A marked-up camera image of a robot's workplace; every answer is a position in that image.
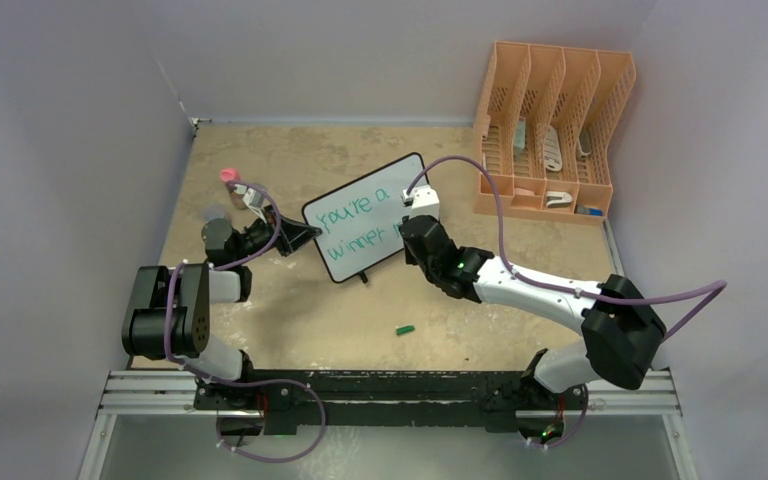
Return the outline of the white whiteboard black frame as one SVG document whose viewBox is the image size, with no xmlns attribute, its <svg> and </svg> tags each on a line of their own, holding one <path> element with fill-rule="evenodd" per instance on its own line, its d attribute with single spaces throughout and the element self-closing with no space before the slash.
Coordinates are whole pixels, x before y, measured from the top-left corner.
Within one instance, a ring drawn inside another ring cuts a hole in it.
<svg viewBox="0 0 768 480">
<path fill-rule="evenodd" d="M 409 212 L 401 193 L 427 185 L 425 162 L 412 152 L 303 204 L 304 221 L 321 230 L 315 246 L 332 282 L 342 283 L 400 253 L 398 225 Z"/>
</svg>

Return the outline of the green marker cap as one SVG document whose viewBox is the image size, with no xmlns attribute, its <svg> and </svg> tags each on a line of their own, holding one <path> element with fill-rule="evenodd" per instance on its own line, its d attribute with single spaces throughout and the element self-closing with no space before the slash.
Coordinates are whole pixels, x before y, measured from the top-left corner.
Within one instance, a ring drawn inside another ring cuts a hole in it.
<svg viewBox="0 0 768 480">
<path fill-rule="evenodd" d="M 402 336 L 402 335 L 411 333 L 414 330 L 415 330 L 415 327 L 413 325 L 405 325 L 405 326 L 402 326 L 402 327 L 398 327 L 395 330 L 395 333 L 396 333 L 397 336 Z"/>
</svg>

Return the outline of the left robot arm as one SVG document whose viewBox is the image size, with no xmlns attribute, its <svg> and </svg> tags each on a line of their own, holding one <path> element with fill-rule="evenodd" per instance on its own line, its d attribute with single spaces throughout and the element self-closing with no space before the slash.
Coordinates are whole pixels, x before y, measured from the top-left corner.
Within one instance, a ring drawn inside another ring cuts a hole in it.
<svg viewBox="0 0 768 480">
<path fill-rule="evenodd" d="M 224 217 L 207 221 L 201 230 L 204 262 L 138 269 L 122 326 L 125 352 L 222 379 L 220 397 L 232 408 L 249 407 L 258 395 L 258 382 L 246 374 L 251 362 L 211 332 L 210 308 L 248 300 L 253 274 L 241 260 L 271 249 L 286 257 L 322 233 L 319 227 L 278 218 L 272 206 L 241 230 Z"/>
</svg>

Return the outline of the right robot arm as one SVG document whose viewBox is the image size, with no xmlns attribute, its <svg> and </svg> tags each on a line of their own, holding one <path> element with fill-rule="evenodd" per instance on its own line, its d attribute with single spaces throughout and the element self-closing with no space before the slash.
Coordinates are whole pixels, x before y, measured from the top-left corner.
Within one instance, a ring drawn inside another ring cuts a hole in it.
<svg viewBox="0 0 768 480">
<path fill-rule="evenodd" d="M 544 407 L 573 386 L 604 380 L 637 390 L 665 340 L 666 327 L 629 279 L 603 282 L 507 266 L 487 250 L 457 246 L 432 216 L 399 227 L 406 262 L 455 299 L 512 307 L 554 321 L 580 340 L 538 353 L 521 381 L 524 399 Z"/>
</svg>

